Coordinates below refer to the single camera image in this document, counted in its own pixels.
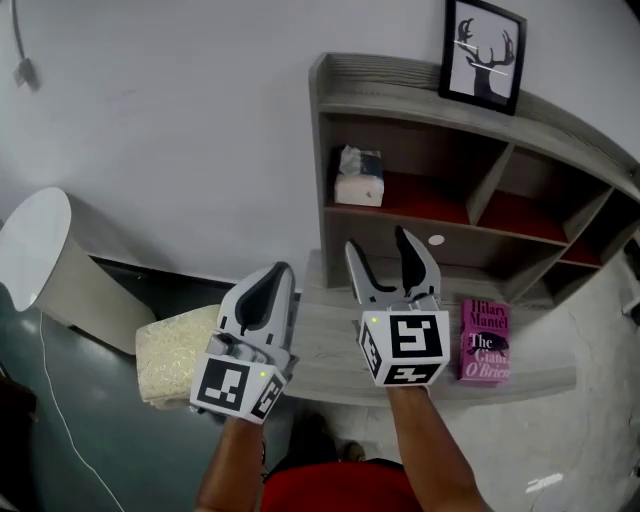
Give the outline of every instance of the antler drawing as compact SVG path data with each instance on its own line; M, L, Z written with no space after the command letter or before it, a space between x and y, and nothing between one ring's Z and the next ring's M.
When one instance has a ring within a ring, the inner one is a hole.
M473 56L473 61L469 57L467 57L467 61L469 62L469 64L471 64L472 66L474 64L480 64L491 69L493 69L495 66L508 66L509 64L511 64L515 60L515 55L513 54L513 40L506 30L502 31L502 39L504 40L504 59L494 60L493 48L491 48L491 60L489 62L483 62L480 59L480 48L472 46L468 43L469 39L473 37L470 29L472 21L473 18L469 18L468 20L462 20L460 22L460 24L458 25L458 40L456 41L460 49Z

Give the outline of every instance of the red shelf lining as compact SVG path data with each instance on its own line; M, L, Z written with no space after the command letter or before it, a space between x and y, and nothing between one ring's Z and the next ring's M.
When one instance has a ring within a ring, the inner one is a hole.
M602 266L598 255L583 238L578 238L562 255L559 261L563 263L582 263L598 268Z
M446 183L423 175L385 171L384 187L380 208L335 203L331 207L470 225L463 198ZM562 226L552 217L548 207L507 192L494 192L478 227L560 245L567 243Z
M479 227L567 243L562 226L549 207L534 199L496 190L487 204Z

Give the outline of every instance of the white wall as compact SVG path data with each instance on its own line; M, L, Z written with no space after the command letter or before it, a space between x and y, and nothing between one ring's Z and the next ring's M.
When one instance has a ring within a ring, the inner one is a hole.
M523 89L640 159L640 23L622 0L495 3L529 20ZM307 92L316 56L440 62L442 52L444 0L18 4L43 86L16 89L0 31L0 217L58 185L85 205L89 251L218 278L283 259L301 280L319 245Z

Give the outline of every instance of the fiducial marker cube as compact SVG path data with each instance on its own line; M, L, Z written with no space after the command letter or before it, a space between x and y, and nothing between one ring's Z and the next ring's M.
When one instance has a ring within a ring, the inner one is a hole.
M275 366L205 353L195 365L190 402L261 425L286 383Z
M449 363L449 313L365 311L358 343L376 386L430 385Z

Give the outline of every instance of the white cable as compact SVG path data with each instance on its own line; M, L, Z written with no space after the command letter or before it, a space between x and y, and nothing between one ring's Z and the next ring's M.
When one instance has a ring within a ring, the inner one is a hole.
M73 448L73 451L76 452L76 455L82 461L82 463L85 466L87 466L87 468L89 468L93 472L94 475L96 475L96 478L98 480L100 480L100 483L107 490L107 492L111 495L111 497L113 498L113 501L115 501L116 505L118 505L118 508L122 512L124 512L124 509L122 508L122 505L120 505L120 502L118 501L118 498L116 498L115 495L111 492L111 489L109 489L109 486L104 483L104 480L100 477L98 472L95 469L93 469L87 463L86 460L84 460L82 458L82 455L80 455L80 453L78 452L78 450L76 448L76 444L73 442L73 437L71 436L71 431L69 430L69 427L67 426L67 420L64 419L64 415L62 414L62 411L60 410L60 406L58 405L58 401L56 400L56 394L53 392L53 385L51 384L51 376L49 375L49 370L47 370L47 351L46 351L45 346L44 346L44 337L42 336L42 319L43 319L43 315L42 315L42 311L40 311L40 341L42 342L42 363L44 365L44 374L47 376L47 381L49 381L49 389L51 390L51 398L53 398L53 404L56 406L56 409L58 410L58 414L60 415L60 419L62 420L62 423L64 424L65 430L67 431L67 435L69 436L69 441L71 442L71 448Z

